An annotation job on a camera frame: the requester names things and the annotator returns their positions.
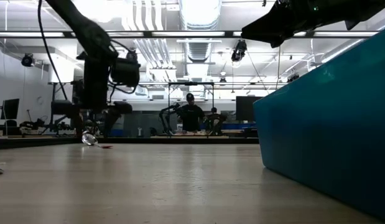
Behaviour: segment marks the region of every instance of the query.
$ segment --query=teal container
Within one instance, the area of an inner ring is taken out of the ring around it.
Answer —
[[[385,220],[385,30],[254,112],[268,169]]]

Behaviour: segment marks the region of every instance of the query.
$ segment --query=cap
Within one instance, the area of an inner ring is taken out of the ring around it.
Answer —
[[[187,94],[187,101],[194,100],[194,99],[195,99],[195,97],[193,96],[192,93]]]

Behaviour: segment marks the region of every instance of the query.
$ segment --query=table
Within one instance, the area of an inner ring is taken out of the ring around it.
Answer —
[[[379,223],[265,169],[257,144],[113,146],[0,150],[0,224]]]

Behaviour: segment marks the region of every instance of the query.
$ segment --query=wall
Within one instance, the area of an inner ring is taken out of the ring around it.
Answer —
[[[25,68],[20,60],[3,54],[0,48],[0,106],[3,100],[19,98],[18,124],[29,120],[27,110],[33,121],[47,116],[46,123],[49,123],[52,86],[47,84],[48,79],[48,72],[42,73],[36,67]]]

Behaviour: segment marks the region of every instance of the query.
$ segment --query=person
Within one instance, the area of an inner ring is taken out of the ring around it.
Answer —
[[[223,122],[227,119],[227,116],[217,113],[217,108],[213,107],[211,113],[207,116],[206,131],[211,135],[223,135],[221,132],[221,126]]]
[[[183,132],[197,132],[200,131],[199,119],[203,121],[205,114],[203,110],[195,104],[195,97],[192,93],[187,94],[187,105],[181,107],[181,114],[179,115],[179,122],[182,122]]]

